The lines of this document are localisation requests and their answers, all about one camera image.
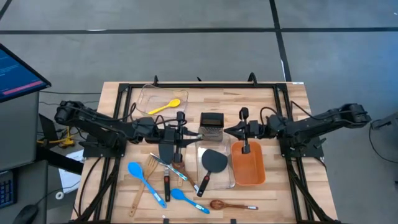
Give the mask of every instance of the gray floor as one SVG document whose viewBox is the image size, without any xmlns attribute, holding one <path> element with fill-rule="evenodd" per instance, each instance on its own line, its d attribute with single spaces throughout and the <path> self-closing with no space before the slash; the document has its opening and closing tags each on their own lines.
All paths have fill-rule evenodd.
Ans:
<svg viewBox="0 0 398 224">
<path fill-rule="evenodd" d="M 398 27 L 394 0 L 276 0 L 283 27 Z M 272 27 L 267 0 L 13 0 L 0 30 Z M 398 111 L 398 32 L 283 34 L 293 81 L 305 82 L 313 113 L 343 103 L 373 119 Z M 284 80 L 274 33 L 0 35 L 0 42 L 47 77 L 53 91 L 100 91 L 104 81 Z M 98 96 L 40 94 L 40 100 Z M 40 106 L 52 117 L 54 106 Z M 373 133 L 398 161 L 392 128 Z M 398 165 L 372 151 L 368 129 L 327 134 L 324 146 L 338 216 L 346 223 L 395 223 Z M 58 181 L 57 171 L 50 171 Z M 74 195 L 49 203 L 48 223 L 65 222 Z"/>
</svg>

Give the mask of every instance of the yellow spoon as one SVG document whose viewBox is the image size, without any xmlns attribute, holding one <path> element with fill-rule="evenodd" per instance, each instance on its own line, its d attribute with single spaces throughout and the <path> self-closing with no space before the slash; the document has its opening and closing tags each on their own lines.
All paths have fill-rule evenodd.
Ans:
<svg viewBox="0 0 398 224">
<path fill-rule="evenodd" d="M 179 99 L 171 100 L 170 103 L 168 103 L 166 106 L 154 109 L 153 111 L 148 112 L 148 114 L 151 114 L 151 115 L 152 114 L 156 114 L 156 113 L 158 113 L 158 112 L 160 112 L 160 111 L 162 111 L 162 110 L 164 110 L 166 108 L 179 106 L 180 103 L 181 103 L 181 101 Z"/>
</svg>

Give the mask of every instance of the monitor screen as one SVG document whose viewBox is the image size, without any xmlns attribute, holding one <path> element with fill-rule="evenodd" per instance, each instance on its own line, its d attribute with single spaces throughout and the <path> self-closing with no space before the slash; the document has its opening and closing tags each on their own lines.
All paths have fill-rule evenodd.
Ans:
<svg viewBox="0 0 398 224">
<path fill-rule="evenodd" d="M 0 44 L 0 102 L 50 86 L 49 81 Z"/>
</svg>

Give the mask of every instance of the orange plastic bin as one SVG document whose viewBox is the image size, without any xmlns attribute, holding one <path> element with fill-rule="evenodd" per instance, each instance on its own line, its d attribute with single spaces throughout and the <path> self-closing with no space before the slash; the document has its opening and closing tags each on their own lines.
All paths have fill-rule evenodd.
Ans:
<svg viewBox="0 0 398 224">
<path fill-rule="evenodd" d="M 254 141 L 249 141 L 249 145 L 249 154 L 242 154 L 242 141 L 234 143 L 231 148 L 234 176 L 238 185 L 259 185 L 266 181 L 261 146 Z"/>
</svg>

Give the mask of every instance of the blue silicone spoon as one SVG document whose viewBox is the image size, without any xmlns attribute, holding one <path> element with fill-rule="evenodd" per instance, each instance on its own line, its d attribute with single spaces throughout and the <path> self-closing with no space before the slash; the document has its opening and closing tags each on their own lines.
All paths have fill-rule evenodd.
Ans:
<svg viewBox="0 0 398 224">
<path fill-rule="evenodd" d="M 174 199 L 185 200 L 188 203 L 190 203 L 191 205 L 193 205 L 195 208 L 201 210 L 202 212 L 204 212 L 206 214 L 210 214 L 210 211 L 207 208 L 205 208 L 201 205 L 198 205 L 197 203 L 192 202 L 191 200 L 187 199 L 186 196 L 184 195 L 184 193 L 182 192 L 182 190 L 180 190 L 180 189 L 173 189 L 171 191 L 171 195 Z"/>
<path fill-rule="evenodd" d="M 138 163 L 130 162 L 129 165 L 127 166 L 127 169 L 129 170 L 130 174 L 133 177 L 140 179 L 145 184 L 145 186 L 152 193 L 152 195 L 155 197 L 157 203 L 159 203 L 160 206 L 162 206 L 163 208 L 167 207 L 166 202 L 159 196 L 158 193 L 156 193 L 156 191 L 144 179 L 144 176 L 142 175 L 141 166 Z"/>
</svg>

